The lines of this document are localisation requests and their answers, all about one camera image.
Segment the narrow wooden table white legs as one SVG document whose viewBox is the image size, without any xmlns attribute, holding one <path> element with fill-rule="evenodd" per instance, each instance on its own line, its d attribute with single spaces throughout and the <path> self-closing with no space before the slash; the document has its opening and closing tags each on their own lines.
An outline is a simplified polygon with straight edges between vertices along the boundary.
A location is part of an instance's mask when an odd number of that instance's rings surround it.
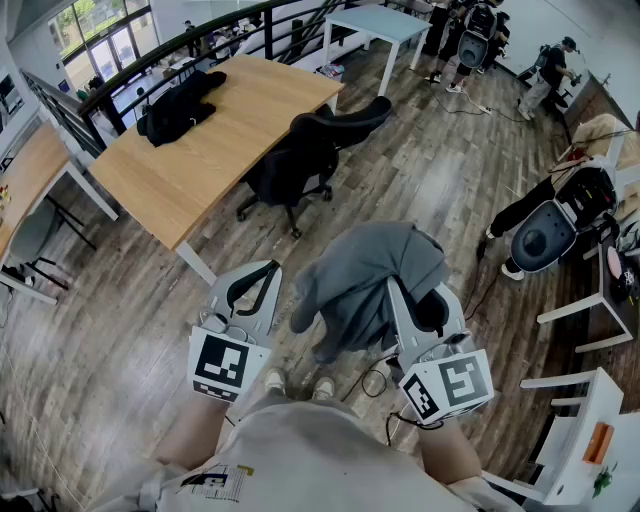
<svg viewBox="0 0 640 512">
<path fill-rule="evenodd" d="M 73 155 L 49 121 L 31 135 L 0 176 L 0 204 L 3 206 L 0 209 L 0 283 L 50 305 L 55 305 L 57 299 L 10 276 L 2 266 L 21 224 L 65 174 L 70 175 L 109 218 L 118 219 L 116 211 L 86 179 L 81 166 L 73 161 Z"/>
</svg>

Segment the person's right forearm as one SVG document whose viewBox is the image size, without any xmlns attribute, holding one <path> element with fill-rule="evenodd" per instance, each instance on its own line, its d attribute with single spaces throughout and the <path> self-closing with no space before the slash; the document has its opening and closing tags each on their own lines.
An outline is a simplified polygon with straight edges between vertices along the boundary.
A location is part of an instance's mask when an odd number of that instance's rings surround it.
<svg viewBox="0 0 640 512">
<path fill-rule="evenodd" d="M 482 475 L 479 456 L 455 418 L 437 429 L 419 429 L 418 446 L 425 472 L 443 485 Z"/>
</svg>

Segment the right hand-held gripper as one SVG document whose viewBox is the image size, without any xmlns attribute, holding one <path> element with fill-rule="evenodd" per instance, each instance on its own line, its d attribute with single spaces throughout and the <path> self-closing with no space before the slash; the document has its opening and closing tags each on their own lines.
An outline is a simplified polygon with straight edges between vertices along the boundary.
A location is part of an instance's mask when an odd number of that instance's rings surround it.
<svg viewBox="0 0 640 512">
<path fill-rule="evenodd" d="M 447 319 L 440 334 L 440 299 L 429 292 L 416 301 L 396 277 L 387 279 L 388 296 L 398 336 L 398 387 L 416 420 L 430 425 L 468 413 L 494 397 L 486 351 L 465 330 L 458 297 L 438 285 Z"/>
</svg>

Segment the small white table dark top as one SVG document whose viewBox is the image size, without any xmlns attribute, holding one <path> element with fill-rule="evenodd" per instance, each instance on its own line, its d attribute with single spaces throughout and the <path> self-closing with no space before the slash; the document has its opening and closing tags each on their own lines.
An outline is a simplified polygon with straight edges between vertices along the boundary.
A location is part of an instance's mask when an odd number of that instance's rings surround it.
<svg viewBox="0 0 640 512">
<path fill-rule="evenodd" d="M 610 338 L 577 346 L 575 348 L 576 353 L 610 348 L 618 344 L 633 341 L 637 336 L 638 322 L 640 321 L 638 306 L 633 305 L 628 299 L 616 302 L 610 290 L 611 284 L 613 283 L 613 275 L 609 270 L 607 260 L 608 250 L 610 248 L 615 248 L 615 240 L 612 235 L 608 235 L 602 242 L 597 244 L 596 248 L 590 249 L 583 255 L 584 261 L 595 255 L 598 256 L 599 281 L 598 289 L 595 293 L 557 309 L 544 312 L 536 318 L 538 324 L 544 324 L 591 309 L 595 306 L 604 306 L 622 329 L 622 333 Z"/>
</svg>

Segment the beige fabric bundle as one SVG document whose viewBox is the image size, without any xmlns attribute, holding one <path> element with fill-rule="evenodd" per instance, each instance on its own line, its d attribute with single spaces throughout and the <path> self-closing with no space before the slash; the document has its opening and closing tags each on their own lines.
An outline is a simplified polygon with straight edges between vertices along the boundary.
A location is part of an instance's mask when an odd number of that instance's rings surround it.
<svg viewBox="0 0 640 512">
<path fill-rule="evenodd" d="M 572 137 L 572 143 L 589 156 L 606 156 L 611 143 L 617 140 L 616 136 L 623 140 L 616 169 L 620 171 L 640 163 L 640 134 L 608 113 L 580 124 Z"/>
</svg>

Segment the large wooden table white legs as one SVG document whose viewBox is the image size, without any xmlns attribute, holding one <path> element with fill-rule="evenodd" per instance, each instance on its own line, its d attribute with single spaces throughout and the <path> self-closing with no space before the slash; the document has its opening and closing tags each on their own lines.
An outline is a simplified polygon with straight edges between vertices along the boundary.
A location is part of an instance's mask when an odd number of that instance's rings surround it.
<svg viewBox="0 0 640 512">
<path fill-rule="evenodd" d="M 238 55 L 219 65 L 216 111 L 179 140 L 154 147 L 136 128 L 91 165 L 93 177 L 149 233 L 208 284 L 214 272 L 189 245 L 192 231 L 289 131 L 299 114 L 335 106 L 343 84 L 278 62 Z"/>
</svg>

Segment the black garment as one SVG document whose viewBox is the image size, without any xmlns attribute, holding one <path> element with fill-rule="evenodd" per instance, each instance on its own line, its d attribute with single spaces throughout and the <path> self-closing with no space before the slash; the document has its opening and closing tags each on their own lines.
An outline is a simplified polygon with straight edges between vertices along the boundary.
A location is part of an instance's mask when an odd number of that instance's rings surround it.
<svg viewBox="0 0 640 512">
<path fill-rule="evenodd" d="M 227 74 L 221 71 L 194 71 L 147 109 L 137 121 L 138 134 L 146 137 L 154 147 L 177 141 L 216 112 L 216 107 L 204 98 L 223 85 L 226 79 Z"/>
</svg>

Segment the black printed cap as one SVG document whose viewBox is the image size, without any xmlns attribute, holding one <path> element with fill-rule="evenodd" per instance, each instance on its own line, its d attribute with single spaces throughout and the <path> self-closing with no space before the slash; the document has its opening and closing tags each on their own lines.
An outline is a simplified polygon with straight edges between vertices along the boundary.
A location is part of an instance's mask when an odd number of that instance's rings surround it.
<svg viewBox="0 0 640 512">
<path fill-rule="evenodd" d="M 631 268 L 627 268 L 619 277 L 612 278 L 609 292 L 615 303 L 635 305 L 640 301 L 640 278 Z"/>
</svg>

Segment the orange box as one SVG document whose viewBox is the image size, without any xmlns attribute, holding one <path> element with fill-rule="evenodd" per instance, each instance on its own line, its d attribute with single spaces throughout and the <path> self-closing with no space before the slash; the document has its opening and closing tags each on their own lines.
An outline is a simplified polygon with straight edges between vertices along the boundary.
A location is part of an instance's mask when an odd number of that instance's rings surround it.
<svg viewBox="0 0 640 512">
<path fill-rule="evenodd" d="M 592 465 L 601 465 L 607 454 L 614 431 L 613 425 L 598 422 L 589 439 L 582 461 Z"/>
</svg>

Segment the black office chair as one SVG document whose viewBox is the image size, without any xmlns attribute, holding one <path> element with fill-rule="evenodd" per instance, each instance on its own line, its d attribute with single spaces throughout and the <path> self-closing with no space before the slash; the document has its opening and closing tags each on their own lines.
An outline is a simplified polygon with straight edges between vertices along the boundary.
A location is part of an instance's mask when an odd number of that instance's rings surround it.
<svg viewBox="0 0 640 512">
<path fill-rule="evenodd" d="M 339 152 L 365 141 L 382 126 L 392 112 L 385 96 L 374 98 L 353 113 L 337 115 L 323 105 L 303 113 L 291 122 L 289 133 L 262 157 L 242 178 L 253 191 L 236 209 L 236 219 L 244 221 L 248 210 L 258 203 L 285 208 L 291 236 L 299 239 L 293 209 L 310 194 L 325 201 L 333 198 L 329 179 L 339 164 Z"/>
</svg>

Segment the grey garment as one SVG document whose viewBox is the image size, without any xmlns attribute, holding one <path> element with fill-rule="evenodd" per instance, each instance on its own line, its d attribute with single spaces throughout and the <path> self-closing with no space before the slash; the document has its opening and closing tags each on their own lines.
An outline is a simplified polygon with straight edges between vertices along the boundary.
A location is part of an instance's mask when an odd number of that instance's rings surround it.
<svg viewBox="0 0 640 512">
<path fill-rule="evenodd" d="M 449 276 L 440 244 L 411 222 L 358 224 L 335 238 L 320 257 L 295 278 L 297 305 L 291 330 L 305 332 L 320 314 L 324 337 L 312 349 L 319 364 L 331 364 L 343 352 L 393 342 L 386 281 L 396 277 L 415 302 Z"/>
</svg>

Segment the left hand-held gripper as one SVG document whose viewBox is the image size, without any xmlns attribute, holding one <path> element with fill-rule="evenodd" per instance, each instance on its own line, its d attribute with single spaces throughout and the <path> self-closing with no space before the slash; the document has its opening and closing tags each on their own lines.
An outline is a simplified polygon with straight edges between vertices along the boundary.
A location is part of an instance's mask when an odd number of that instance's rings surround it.
<svg viewBox="0 0 640 512">
<path fill-rule="evenodd" d="M 201 323 L 189 337 L 187 377 L 195 392 L 234 403 L 249 391 L 272 352 L 269 331 L 282 277 L 277 261 L 262 260 L 215 280 L 208 297 L 214 311 L 201 312 Z M 238 308 L 235 303 L 256 283 L 260 289 L 253 306 Z"/>
</svg>

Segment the grey shell chair black legs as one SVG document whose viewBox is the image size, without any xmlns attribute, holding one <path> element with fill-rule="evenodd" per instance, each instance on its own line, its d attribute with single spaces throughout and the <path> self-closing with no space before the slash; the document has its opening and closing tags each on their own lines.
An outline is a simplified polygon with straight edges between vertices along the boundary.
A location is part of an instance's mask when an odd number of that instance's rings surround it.
<svg viewBox="0 0 640 512">
<path fill-rule="evenodd" d="M 68 286 L 37 267 L 38 262 L 56 266 L 55 261 L 42 256 L 48 242 L 56 235 L 60 227 L 66 224 L 86 245 L 96 250 L 96 246 L 86 238 L 79 227 L 84 223 L 72 215 L 50 196 L 46 196 L 18 227 L 9 246 L 9 253 L 19 264 L 45 278 L 57 287 L 67 291 Z"/>
</svg>

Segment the grey white backpack unit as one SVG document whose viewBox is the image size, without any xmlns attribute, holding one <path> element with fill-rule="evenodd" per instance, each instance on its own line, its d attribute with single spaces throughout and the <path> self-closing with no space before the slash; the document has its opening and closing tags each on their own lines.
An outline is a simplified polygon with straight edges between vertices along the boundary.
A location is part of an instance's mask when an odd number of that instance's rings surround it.
<svg viewBox="0 0 640 512">
<path fill-rule="evenodd" d="M 512 240 L 511 259 L 521 271 L 536 273 L 557 262 L 582 233 L 616 236 L 617 206 L 610 174 L 590 161 L 524 220 Z"/>
</svg>

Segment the small green plant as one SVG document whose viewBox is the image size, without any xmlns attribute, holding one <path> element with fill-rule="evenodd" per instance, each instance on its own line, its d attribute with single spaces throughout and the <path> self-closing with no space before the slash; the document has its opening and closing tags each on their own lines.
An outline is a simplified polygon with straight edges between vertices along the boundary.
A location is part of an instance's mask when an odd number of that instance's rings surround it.
<svg viewBox="0 0 640 512">
<path fill-rule="evenodd" d="M 598 497 L 602 493 L 602 491 L 612 483 L 613 473 L 616 470 L 617 466 L 618 466 L 618 463 L 615 463 L 612 468 L 609 468 L 608 466 L 606 466 L 604 469 L 602 469 L 598 473 L 593 484 L 593 493 L 592 493 L 593 499 Z"/>
</svg>

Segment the glass entrance doors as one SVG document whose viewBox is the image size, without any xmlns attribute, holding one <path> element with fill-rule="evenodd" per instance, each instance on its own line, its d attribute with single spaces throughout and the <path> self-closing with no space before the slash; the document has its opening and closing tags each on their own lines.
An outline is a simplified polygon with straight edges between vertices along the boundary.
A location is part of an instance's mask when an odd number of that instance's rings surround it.
<svg viewBox="0 0 640 512">
<path fill-rule="evenodd" d="M 77 0 L 48 20 L 74 90 L 109 80 L 155 49 L 150 0 Z"/>
</svg>

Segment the person's left forearm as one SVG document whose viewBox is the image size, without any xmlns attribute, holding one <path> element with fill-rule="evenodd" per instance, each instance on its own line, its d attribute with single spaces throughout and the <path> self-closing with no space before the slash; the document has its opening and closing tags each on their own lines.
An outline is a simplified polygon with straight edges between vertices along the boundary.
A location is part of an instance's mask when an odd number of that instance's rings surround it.
<svg viewBox="0 0 640 512">
<path fill-rule="evenodd" d="M 152 458 L 193 470 L 214 456 L 230 403 L 194 393 Z"/>
</svg>

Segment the black metal railing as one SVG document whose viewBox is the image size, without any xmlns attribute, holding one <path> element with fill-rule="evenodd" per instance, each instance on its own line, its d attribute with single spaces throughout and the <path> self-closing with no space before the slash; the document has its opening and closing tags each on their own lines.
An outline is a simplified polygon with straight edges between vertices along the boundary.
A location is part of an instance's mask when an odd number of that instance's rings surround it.
<svg viewBox="0 0 640 512">
<path fill-rule="evenodd" d="M 106 139 L 93 120 L 96 112 L 102 112 L 108 126 L 113 128 L 117 135 L 121 135 L 125 131 L 125 116 L 144 99 L 180 74 L 196 67 L 201 61 L 214 58 L 217 52 L 215 47 L 203 49 L 199 56 L 179 66 L 178 69 L 170 72 L 168 77 L 150 87 L 142 98 L 134 99 L 124 107 L 114 104 L 114 93 L 123 89 L 153 65 L 160 63 L 162 59 L 184 48 L 188 41 L 198 36 L 209 36 L 222 28 L 258 15 L 262 20 L 258 28 L 231 37 L 221 47 L 225 49 L 238 43 L 242 54 L 261 56 L 268 60 L 293 65 L 320 50 L 321 30 L 324 28 L 327 14 L 366 4 L 386 6 L 394 1 L 267 0 L 257 3 L 208 21 L 187 34 L 174 37 L 107 80 L 86 100 L 69 96 L 29 71 L 24 70 L 22 76 L 31 92 L 49 110 L 58 124 L 67 130 L 82 149 L 97 157 L 106 149 Z"/>
</svg>

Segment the person's beige printed shirt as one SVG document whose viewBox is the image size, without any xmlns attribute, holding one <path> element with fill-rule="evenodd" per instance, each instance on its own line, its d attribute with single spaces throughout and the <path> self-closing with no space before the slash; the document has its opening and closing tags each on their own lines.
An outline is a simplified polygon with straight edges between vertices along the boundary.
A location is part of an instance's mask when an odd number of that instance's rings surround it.
<svg viewBox="0 0 640 512">
<path fill-rule="evenodd" d="M 336 401 L 269 396 L 193 470 L 144 461 L 87 512 L 524 512 L 476 471 L 447 482 Z"/>
</svg>

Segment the pale blue table white legs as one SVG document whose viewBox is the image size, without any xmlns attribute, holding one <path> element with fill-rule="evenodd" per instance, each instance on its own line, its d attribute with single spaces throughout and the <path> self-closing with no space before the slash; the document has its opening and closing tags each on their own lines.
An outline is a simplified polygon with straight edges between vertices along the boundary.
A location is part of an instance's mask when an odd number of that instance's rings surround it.
<svg viewBox="0 0 640 512">
<path fill-rule="evenodd" d="M 378 91 L 379 96 L 384 96 L 386 93 L 400 45 L 414 37 L 419 37 L 418 45 L 410 64 L 410 69 L 414 70 L 420 58 L 426 36 L 431 28 L 431 24 L 427 21 L 376 4 L 332 12 L 325 16 L 323 37 L 324 65 L 331 62 L 330 45 L 334 26 L 364 33 L 366 35 L 365 46 L 368 46 L 372 37 L 391 44 L 391 50 Z"/>
</svg>

